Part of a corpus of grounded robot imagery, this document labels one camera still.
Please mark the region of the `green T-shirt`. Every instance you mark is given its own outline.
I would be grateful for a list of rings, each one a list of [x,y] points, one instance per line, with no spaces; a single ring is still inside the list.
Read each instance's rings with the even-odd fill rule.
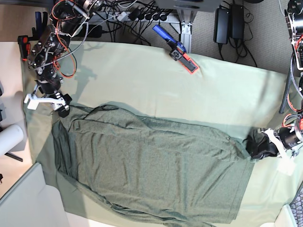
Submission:
[[[211,227],[236,219],[254,164],[224,132],[72,106],[53,122],[57,171],[124,218],[168,227]]]

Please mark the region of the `light green table cloth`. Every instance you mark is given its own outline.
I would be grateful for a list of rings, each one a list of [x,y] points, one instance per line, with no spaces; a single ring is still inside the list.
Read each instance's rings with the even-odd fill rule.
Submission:
[[[197,54],[190,57],[200,70],[190,74],[161,48],[86,42],[74,54],[77,73],[64,79],[62,92],[72,105],[120,106],[137,115],[165,118],[217,128],[244,139],[251,127],[277,128],[285,115],[278,113],[286,74],[221,61]],[[72,186],[54,163],[51,135],[53,110],[23,104],[33,163],[42,165],[47,185],[61,194],[64,210],[114,226],[147,227],[106,210]],[[254,165],[237,218],[218,227],[259,227],[274,222],[303,181],[303,149],[294,159],[292,175],[278,170],[280,158],[268,157]]]

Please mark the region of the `white cylinder roll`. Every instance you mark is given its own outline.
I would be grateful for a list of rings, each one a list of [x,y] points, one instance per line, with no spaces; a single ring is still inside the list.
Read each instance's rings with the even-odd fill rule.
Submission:
[[[3,156],[12,150],[24,139],[23,130],[19,125],[13,124],[0,132],[0,155]]]

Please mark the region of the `blue orange clamp left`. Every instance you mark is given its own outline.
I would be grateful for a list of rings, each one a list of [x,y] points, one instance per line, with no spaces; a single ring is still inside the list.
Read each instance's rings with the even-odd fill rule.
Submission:
[[[35,12],[35,22],[36,26],[32,28],[32,36],[27,35],[18,36],[17,42],[20,50],[20,56],[22,61],[26,61],[30,54],[31,44],[30,41],[37,41],[48,24],[48,13],[44,11],[43,13]]]

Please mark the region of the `blue orange clamp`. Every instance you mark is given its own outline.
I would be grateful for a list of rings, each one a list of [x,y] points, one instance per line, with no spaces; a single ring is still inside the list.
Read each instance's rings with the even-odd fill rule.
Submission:
[[[43,13],[35,12],[35,22],[36,26],[32,28],[32,36],[27,35],[18,36],[17,42],[20,50],[20,56],[22,61],[26,61],[30,54],[31,44],[30,41],[37,41],[48,24],[48,13],[44,11]]]
[[[180,41],[176,41],[163,27],[155,25],[153,31],[156,32],[167,45],[170,46],[170,57],[175,61],[179,61],[183,67],[190,73],[194,74],[199,70],[199,66],[187,55],[184,45]]]

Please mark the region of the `black power brick floor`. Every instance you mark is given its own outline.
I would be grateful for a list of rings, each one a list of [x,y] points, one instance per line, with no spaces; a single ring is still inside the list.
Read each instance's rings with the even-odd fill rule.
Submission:
[[[100,38],[102,36],[102,26],[96,26],[96,25],[89,25],[89,29],[88,29],[88,37],[92,37],[92,38]],[[86,33],[86,26],[84,26],[81,31],[78,34],[78,37],[84,37]]]

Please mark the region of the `power strip with plugs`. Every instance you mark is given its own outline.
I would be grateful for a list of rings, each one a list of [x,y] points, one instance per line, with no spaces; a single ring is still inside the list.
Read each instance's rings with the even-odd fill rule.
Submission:
[[[121,11],[121,12],[104,12],[104,16],[110,21],[118,22],[160,22],[160,23],[179,23],[179,18],[172,10],[148,11],[142,10]]]

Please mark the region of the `blue orange clamp centre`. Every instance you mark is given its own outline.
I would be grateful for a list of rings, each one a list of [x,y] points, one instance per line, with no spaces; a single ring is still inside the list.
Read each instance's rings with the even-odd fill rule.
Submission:
[[[167,45],[170,46],[170,57],[175,61],[179,61],[183,67],[190,73],[194,74],[199,70],[199,66],[187,55],[184,45],[180,41],[176,41],[163,27],[155,25],[153,31],[156,32]]]

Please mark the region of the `black power adapter left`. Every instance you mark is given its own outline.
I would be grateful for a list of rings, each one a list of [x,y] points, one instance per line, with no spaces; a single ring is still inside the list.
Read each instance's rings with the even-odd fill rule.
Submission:
[[[227,44],[229,37],[230,11],[228,9],[217,8],[214,22],[214,42]]]

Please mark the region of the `black power adapter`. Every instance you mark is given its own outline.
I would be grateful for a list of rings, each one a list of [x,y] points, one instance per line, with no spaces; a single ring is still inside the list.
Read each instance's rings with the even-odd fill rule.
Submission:
[[[229,37],[230,11],[228,9],[217,8],[214,22],[214,42],[227,44]]]
[[[244,38],[244,8],[242,5],[232,4],[231,10],[231,38],[243,40]]]

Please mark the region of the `black power adapter right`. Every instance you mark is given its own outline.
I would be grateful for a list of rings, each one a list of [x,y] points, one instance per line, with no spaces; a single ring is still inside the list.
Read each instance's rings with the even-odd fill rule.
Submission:
[[[231,38],[243,40],[244,38],[244,8],[242,5],[232,4],[231,10]]]

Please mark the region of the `aluminium frame post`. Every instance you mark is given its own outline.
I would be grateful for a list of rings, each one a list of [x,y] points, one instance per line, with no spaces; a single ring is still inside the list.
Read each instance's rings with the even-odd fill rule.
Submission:
[[[177,10],[180,20],[180,41],[183,43],[187,53],[192,49],[192,26],[197,12],[188,9]]]

